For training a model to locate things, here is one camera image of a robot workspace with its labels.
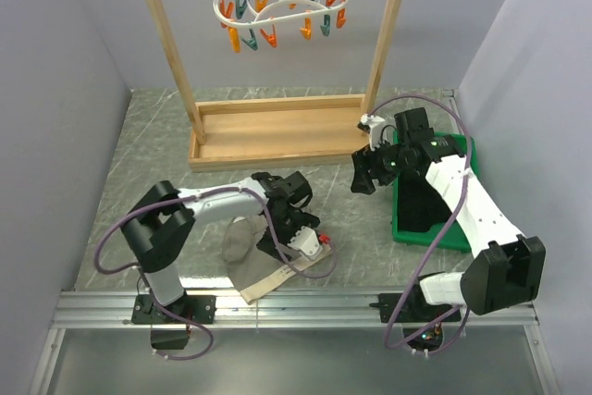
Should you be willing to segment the taupe underwear beige waistband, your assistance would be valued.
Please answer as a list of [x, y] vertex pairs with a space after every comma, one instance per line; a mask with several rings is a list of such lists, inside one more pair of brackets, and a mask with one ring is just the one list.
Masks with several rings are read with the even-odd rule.
[[329, 239], [317, 234], [324, 245], [319, 258], [309, 261], [299, 254], [289, 261], [282, 251], [283, 245], [276, 248], [264, 216], [234, 218], [225, 232], [222, 258], [235, 290], [251, 304], [295, 275], [309, 278], [310, 268], [327, 257], [331, 259], [329, 269], [317, 276], [328, 276], [335, 269], [337, 259], [333, 257]]

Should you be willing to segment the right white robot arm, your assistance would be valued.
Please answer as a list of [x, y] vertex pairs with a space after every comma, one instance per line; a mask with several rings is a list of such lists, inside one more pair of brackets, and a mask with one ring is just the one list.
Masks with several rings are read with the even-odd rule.
[[485, 315], [535, 300], [546, 259], [544, 243], [525, 236], [495, 204], [470, 165], [470, 144], [434, 131], [422, 107], [396, 115], [395, 142], [383, 133], [387, 125], [376, 115], [360, 118], [358, 127], [369, 142], [351, 156], [351, 191], [370, 195], [376, 186], [402, 176], [419, 178], [449, 209], [449, 221], [459, 224], [473, 257], [463, 272], [419, 277], [407, 300], [409, 313], [426, 321], [446, 304]]

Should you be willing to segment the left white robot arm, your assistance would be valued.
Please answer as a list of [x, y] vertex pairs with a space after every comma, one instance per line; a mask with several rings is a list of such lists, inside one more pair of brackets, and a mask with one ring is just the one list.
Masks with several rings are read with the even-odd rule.
[[311, 186], [299, 171], [286, 178], [256, 172], [219, 188], [176, 189], [168, 180], [158, 182], [121, 227], [155, 293], [154, 312], [167, 323], [198, 318], [175, 265], [197, 222], [268, 213], [273, 227], [256, 243], [259, 251], [278, 260], [317, 259], [323, 250], [316, 232], [320, 220], [302, 210], [312, 197]]

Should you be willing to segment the teal clip front right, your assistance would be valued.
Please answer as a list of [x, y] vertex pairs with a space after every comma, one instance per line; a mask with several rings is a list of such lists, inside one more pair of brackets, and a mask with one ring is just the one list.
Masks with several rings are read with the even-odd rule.
[[331, 16], [325, 14], [323, 16], [323, 23], [320, 25], [320, 31], [324, 37], [328, 37], [331, 31]]

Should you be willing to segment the yellow clip front right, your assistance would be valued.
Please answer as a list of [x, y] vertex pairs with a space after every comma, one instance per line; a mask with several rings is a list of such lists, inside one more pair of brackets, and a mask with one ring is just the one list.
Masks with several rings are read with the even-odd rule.
[[303, 26], [300, 28], [300, 33], [302, 37], [306, 41], [310, 41], [312, 39], [312, 18], [311, 18], [311, 10], [306, 11], [306, 16], [303, 19]]

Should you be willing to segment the yellow clip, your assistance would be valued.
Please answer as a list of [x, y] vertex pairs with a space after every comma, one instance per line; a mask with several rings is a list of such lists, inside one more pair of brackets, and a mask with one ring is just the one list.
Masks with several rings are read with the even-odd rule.
[[300, 28], [300, 33], [302, 37], [306, 41], [310, 41], [312, 39], [312, 18], [311, 18], [311, 10], [306, 11], [306, 16], [303, 19], [303, 26]]
[[260, 13], [267, 7], [268, 0], [255, 0], [255, 12]]
[[236, 54], [241, 52], [241, 38], [236, 28], [228, 27], [228, 36], [232, 51]]

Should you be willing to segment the teal clip front left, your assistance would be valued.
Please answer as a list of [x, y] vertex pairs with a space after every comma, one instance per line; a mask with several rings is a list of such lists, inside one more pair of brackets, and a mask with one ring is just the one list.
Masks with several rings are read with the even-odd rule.
[[240, 40], [253, 51], [258, 50], [258, 42], [255, 35], [255, 31], [253, 29], [249, 29], [248, 38], [241, 37]]

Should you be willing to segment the yellow clip front left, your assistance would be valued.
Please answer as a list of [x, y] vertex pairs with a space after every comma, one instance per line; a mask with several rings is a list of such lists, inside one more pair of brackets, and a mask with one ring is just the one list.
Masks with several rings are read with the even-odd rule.
[[241, 38], [236, 28], [228, 27], [228, 36], [232, 51], [236, 54], [241, 52]]

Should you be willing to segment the teal clip back left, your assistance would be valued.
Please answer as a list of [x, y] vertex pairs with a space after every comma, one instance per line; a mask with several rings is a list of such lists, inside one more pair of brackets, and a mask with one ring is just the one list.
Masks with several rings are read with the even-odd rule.
[[235, 0], [235, 18], [242, 19], [246, 9], [248, 8], [249, 0]]

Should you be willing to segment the yellow clip inner left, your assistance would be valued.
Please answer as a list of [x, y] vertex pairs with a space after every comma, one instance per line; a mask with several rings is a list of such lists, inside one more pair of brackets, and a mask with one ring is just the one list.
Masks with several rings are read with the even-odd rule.
[[255, 0], [255, 12], [260, 13], [267, 7], [268, 0]]

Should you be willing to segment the black garment in bin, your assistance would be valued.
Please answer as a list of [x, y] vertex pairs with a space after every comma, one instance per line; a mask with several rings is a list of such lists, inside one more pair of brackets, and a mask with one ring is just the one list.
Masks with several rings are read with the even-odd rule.
[[397, 223], [399, 231], [426, 233], [445, 223], [451, 210], [425, 178], [403, 172], [398, 178]]

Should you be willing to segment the wooden hanging rack frame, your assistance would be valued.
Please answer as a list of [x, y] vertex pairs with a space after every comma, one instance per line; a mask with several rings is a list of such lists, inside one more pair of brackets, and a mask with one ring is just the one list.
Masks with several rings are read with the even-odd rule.
[[357, 123], [375, 104], [401, 1], [386, 0], [364, 93], [200, 102], [162, 0], [145, 0], [191, 123], [191, 169], [346, 161], [364, 145]]

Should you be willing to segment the aluminium mounting rail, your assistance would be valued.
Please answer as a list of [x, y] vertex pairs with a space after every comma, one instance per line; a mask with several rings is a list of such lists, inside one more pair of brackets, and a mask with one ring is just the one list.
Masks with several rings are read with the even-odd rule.
[[205, 356], [172, 363], [131, 323], [131, 291], [65, 292], [34, 394], [557, 394], [537, 313], [472, 317], [434, 356], [383, 345], [378, 289], [279, 290], [254, 304], [217, 289]]

